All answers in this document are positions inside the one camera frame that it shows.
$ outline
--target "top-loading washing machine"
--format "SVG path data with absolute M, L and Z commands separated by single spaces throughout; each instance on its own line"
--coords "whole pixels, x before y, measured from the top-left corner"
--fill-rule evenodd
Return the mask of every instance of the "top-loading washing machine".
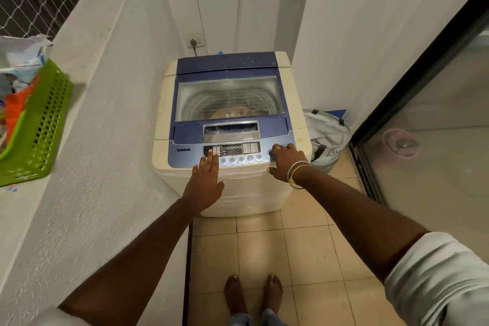
M 278 210 L 292 188 L 266 172 L 272 145 L 311 143 L 285 52 L 180 58 L 163 78 L 153 165 L 182 195 L 192 166 L 211 148 L 219 155 L 222 197 L 203 216 Z

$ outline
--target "person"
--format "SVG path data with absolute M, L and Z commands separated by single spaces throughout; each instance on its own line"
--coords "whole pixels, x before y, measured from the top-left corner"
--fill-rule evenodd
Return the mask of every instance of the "person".
M 386 298 L 408 326 L 489 324 L 489 266 L 470 249 L 311 167 L 293 144 L 276 144 L 272 152 L 276 168 L 268 172 L 284 182 L 292 179 L 321 204 L 384 284 Z M 193 167 L 180 199 L 33 325 L 136 325 L 178 239 L 194 217 L 220 198 L 224 184 L 218 171 L 219 158 L 210 150 Z M 284 325 L 277 315 L 282 293 L 280 280 L 270 275 L 262 325 Z M 237 275 L 231 274 L 224 294 L 229 325 L 249 325 Z

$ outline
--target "perforated basket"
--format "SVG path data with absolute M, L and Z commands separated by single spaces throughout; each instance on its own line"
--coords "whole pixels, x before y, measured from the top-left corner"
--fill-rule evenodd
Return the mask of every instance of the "perforated basket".
M 68 77 L 48 60 L 7 148 L 0 153 L 0 186 L 49 175 L 63 134 L 72 87 Z

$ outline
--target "white sleeve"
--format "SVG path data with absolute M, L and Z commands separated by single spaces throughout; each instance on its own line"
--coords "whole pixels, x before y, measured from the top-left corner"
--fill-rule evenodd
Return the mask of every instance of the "white sleeve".
M 489 324 L 489 265 L 447 233 L 419 239 L 384 286 L 408 326 Z
M 81 318 L 70 316 L 59 308 L 40 312 L 28 326 L 90 326 Z

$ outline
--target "transparent lid window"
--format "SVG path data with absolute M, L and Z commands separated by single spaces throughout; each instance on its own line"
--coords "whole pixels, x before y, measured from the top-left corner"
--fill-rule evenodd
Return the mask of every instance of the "transparent lid window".
M 239 77 L 179 83 L 175 121 L 283 112 L 276 76 Z

